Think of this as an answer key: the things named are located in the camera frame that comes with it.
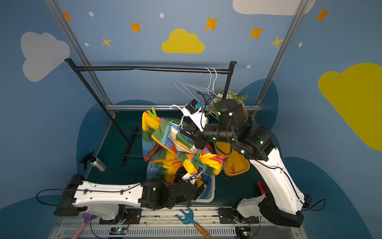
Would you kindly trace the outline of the white wire hanger pink jacket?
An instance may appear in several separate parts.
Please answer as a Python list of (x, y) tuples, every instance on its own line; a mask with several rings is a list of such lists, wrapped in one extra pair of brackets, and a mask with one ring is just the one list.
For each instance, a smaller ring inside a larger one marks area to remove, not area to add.
[(205, 87), (179, 82), (180, 86), (177, 86), (177, 88), (190, 99), (196, 100), (204, 106), (209, 106), (209, 109), (206, 109), (206, 112), (210, 115), (215, 115), (214, 105), (219, 96), (219, 94), (215, 92), (215, 82), (218, 75), (214, 68), (204, 67), (204, 69), (207, 70), (207, 73), (210, 75), (209, 81)]

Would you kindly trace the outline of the green clothespin rainbow jacket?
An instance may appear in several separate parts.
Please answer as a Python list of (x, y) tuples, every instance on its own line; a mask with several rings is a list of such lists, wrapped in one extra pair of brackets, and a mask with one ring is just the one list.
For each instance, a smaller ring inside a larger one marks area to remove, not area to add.
[(156, 111), (155, 111), (155, 108), (152, 107), (151, 108), (151, 111), (149, 110), (148, 111), (149, 115), (152, 117), (153, 120), (157, 120), (156, 117), (157, 117), (157, 114), (156, 114)]

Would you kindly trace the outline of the white hanger rainbow jacket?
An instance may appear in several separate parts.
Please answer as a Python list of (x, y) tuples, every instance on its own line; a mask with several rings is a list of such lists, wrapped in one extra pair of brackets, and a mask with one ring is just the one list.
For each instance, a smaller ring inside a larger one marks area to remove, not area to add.
[(185, 119), (185, 113), (184, 113), (184, 111), (183, 111), (183, 108), (182, 107), (180, 107), (179, 105), (176, 105), (176, 104), (172, 104), (171, 106), (170, 106), (170, 109), (172, 109), (172, 108), (174, 108), (174, 109), (177, 109), (179, 112), (178, 112), (178, 114), (177, 114), (177, 117), (179, 118), (179, 123), (177, 123), (177, 125), (181, 128), (181, 129), (183, 129), (184, 128), (184, 119)]

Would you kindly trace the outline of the rainbow striped jacket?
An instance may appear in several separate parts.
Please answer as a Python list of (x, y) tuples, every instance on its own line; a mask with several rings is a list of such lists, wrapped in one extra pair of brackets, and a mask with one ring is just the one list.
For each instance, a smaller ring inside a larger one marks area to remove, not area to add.
[(194, 142), (180, 133), (179, 119), (160, 118), (153, 120), (148, 111), (142, 114), (142, 148), (144, 160), (148, 162), (147, 179), (174, 182), (180, 167), (194, 174), (202, 167), (205, 175), (218, 175), (224, 168), (214, 160), (217, 154), (209, 144), (196, 149)]

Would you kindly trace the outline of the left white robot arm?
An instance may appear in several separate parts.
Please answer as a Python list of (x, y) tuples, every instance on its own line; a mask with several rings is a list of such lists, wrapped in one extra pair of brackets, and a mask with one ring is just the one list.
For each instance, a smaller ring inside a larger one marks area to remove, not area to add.
[(176, 205), (190, 205), (207, 189), (208, 179), (201, 174), (176, 173), (174, 183), (149, 179), (130, 185), (99, 184), (73, 175), (63, 190), (55, 216), (74, 217), (81, 212), (110, 221), (118, 217), (121, 206), (159, 210)]

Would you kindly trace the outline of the pink clothespin rainbow jacket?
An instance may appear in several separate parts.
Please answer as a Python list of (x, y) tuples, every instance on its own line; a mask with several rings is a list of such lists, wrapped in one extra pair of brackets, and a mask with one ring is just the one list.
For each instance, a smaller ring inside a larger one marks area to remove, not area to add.
[(220, 164), (224, 164), (225, 162), (225, 155), (216, 155), (215, 157), (212, 157), (211, 160), (214, 160)]

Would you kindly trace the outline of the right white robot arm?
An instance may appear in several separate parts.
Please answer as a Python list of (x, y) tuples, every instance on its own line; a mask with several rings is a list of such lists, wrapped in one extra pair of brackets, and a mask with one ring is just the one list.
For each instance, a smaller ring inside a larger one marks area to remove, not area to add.
[(299, 228), (312, 198), (302, 193), (288, 173), (270, 132), (259, 125), (248, 125), (243, 106), (232, 99), (222, 99), (214, 106), (217, 123), (209, 123), (202, 107), (191, 100), (183, 108), (193, 123), (181, 129), (197, 149), (207, 142), (228, 143), (230, 148), (253, 165), (268, 190), (261, 196), (241, 199), (231, 209), (236, 221), (262, 216), (278, 226)]

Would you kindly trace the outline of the red clothespin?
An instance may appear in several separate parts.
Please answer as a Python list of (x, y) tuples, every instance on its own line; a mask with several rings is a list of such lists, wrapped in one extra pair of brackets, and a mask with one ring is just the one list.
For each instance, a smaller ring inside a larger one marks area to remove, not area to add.
[(228, 164), (228, 165), (227, 165), (227, 168), (226, 168), (226, 171), (227, 171), (229, 174), (235, 174), (235, 173), (236, 173), (235, 165), (234, 165), (234, 164)]

